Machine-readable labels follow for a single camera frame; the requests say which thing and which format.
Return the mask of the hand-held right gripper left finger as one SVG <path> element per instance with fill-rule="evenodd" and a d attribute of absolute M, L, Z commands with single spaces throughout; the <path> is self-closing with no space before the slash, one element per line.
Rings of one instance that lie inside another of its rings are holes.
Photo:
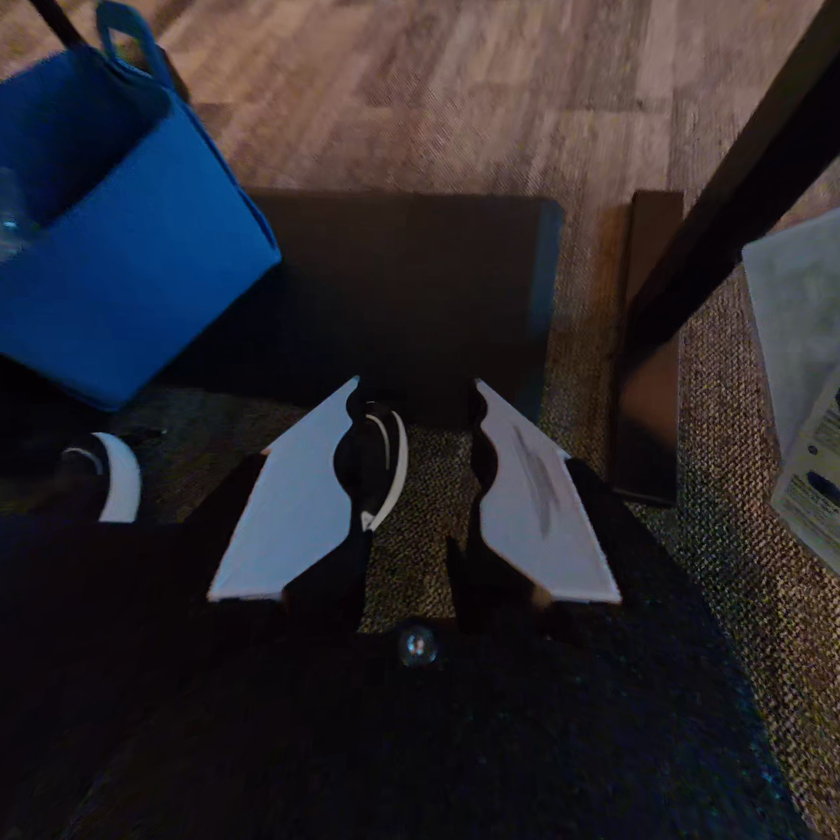
<path fill-rule="evenodd" d="M 362 580 L 370 541 L 335 469 L 335 453 L 351 430 L 351 377 L 272 441 L 213 581 L 210 603 L 278 601 L 287 586 L 314 571 L 317 594 L 342 593 Z"/>

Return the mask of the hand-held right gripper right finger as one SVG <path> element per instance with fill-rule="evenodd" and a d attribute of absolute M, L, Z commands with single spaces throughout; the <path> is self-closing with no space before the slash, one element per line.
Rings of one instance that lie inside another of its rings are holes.
<path fill-rule="evenodd" d="M 495 468 L 479 501 L 484 544 L 555 602 L 620 605 L 622 594 L 568 468 L 570 456 L 486 382 L 479 440 Z"/>

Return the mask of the white labelled packet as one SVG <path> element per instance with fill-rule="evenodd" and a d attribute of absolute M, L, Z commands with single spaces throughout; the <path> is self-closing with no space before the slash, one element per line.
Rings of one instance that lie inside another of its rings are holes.
<path fill-rule="evenodd" d="M 839 368 L 825 380 L 773 490 L 771 507 L 839 575 Z"/>

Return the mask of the blue fabric basket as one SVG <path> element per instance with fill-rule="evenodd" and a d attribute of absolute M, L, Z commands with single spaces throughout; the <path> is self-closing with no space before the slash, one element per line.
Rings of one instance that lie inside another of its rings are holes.
<path fill-rule="evenodd" d="M 34 236 L 2 262 L 2 356 L 116 412 L 281 262 L 131 6 L 2 83 L 2 168 Z"/>

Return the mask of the black table leg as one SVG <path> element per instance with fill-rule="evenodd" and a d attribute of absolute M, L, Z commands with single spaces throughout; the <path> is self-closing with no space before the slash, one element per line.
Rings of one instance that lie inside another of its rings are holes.
<path fill-rule="evenodd" d="M 825 1 L 683 218 L 684 194 L 636 191 L 618 289 L 607 478 L 625 500 L 678 496 L 678 333 L 839 152 L 839 2 Z"/>

